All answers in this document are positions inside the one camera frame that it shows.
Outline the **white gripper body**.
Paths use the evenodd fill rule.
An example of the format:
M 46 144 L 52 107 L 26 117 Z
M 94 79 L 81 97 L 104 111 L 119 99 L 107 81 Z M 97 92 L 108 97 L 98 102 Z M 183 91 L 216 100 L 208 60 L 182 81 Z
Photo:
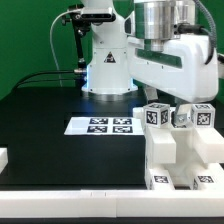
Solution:
M 144 41 L 127 39 L 130 76 L 144 84 L 190 103 L 213 100 L 218 93 L 217 53 L 205 64 L 209 38 L 181 35 L 164 43 L 163 52 L 148 51 Z

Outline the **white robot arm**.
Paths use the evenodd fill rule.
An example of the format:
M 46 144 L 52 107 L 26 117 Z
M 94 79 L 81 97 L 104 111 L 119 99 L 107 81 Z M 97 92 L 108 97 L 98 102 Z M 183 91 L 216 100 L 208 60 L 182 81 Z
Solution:
M 199 0 L 134 0 L 124 19 L 113 0 L 81 0 L 93 30 L 85 92 L 100 97 L 135 91 L 134 81 L 187 103 L 218 93 L 212 35 L 195 23 Z

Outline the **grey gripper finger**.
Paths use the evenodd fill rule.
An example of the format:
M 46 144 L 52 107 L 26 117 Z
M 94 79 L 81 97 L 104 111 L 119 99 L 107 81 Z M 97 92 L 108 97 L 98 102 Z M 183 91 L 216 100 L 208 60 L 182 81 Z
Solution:
M 173 124 L 176 127 L 183 127 L 188 121 L 189 103 L 178 103 L 174 110 Z
M 146 96 L 146 100 L 148 103 L 157 102 L 158 101 L 158 94 L 157 90 L 151 86 L 144 87 L 144 93 Z

